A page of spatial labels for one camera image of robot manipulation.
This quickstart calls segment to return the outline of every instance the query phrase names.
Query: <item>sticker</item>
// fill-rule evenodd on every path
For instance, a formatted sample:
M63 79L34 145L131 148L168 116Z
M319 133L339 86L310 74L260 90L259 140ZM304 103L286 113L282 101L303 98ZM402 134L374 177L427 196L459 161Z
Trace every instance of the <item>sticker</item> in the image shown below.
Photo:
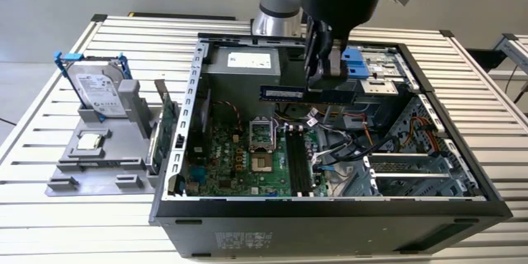
M315 117L319 114L319 110L316 108L311 109L311 112L308 113L308 117Z
M274 232L216 232L215 235L219 249L267 249Z
M383 72L383 67L380 66L370 66L371 72Z
M308 126L311 126L311 127L314 127L314 126L316 125L316 123L319 123L319 121L318 121L318 119L314 118L314 117L307 121L307 124L308 124Z
M92 109L107 117L126 116L122 100L112 80L103 74L78 74L83 93Z
M266 96L303 98L303 92L291 92L291 91L266 91Z
M272 55L263 53L230 53L228 67L272 68Z

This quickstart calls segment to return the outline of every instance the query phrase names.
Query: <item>grey holder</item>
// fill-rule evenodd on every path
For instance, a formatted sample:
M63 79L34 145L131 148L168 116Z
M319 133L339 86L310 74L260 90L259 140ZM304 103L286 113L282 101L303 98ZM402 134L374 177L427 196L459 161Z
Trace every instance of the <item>grey holder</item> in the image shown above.
M79 109L82 120L58 162L58 170L48 182L48 196L151 194L158 183L158 169L147 168L152 127L160 121L162 108L148 109L139 96L140 83L123 80L118 89L127 117L100 120L94 109ZM179 115L174 108L174 119ZM83 137L95 139L94 148L79 146Z

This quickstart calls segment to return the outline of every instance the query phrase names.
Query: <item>open computer tower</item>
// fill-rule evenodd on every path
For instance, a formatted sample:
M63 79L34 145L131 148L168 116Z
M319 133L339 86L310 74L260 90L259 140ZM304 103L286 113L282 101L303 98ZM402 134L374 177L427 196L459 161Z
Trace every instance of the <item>open computer tower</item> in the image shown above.
M151 223L183 257L435 253L512 213L403 44L200 34Z

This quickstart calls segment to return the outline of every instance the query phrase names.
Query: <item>ram slot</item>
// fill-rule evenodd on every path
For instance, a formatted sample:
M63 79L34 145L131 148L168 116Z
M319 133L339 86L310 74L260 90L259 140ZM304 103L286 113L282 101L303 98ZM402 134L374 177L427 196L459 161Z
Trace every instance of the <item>ram slot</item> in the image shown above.
M310 196L312 192L311 173L308 170L307 148L300 131L287 132L287 154L291 194L292 196Z

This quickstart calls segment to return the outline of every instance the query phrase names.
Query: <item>metal rack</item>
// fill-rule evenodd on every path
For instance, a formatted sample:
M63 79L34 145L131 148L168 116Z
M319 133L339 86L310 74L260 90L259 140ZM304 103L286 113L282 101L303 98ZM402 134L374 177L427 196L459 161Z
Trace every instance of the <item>metal rack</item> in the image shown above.
M118 56L124 52L134 77L140 80L140 95L148 103L162 104L155 79L166 79L171 97L182 102L198 32L247 35L250 23L108 17L90 23L71 52L87 56ZM527 118L454 37L432 30L358 28L351 40L408 45L515 215L507 223L432 257L406 259L431 260L434 264L528 262ZM12 255L14 261L66 262L79 259L78 253L86 253L83 259L91 262L106 263L111 258L128 263L154 258L175 262L179 255L166 233L162 228L148 226L152 195L48 197L44 194L55 162L79 121L78 106L75 92L58 71L0 147L0 228L4 228L0 255ZM395 261L387 257L379 260Z

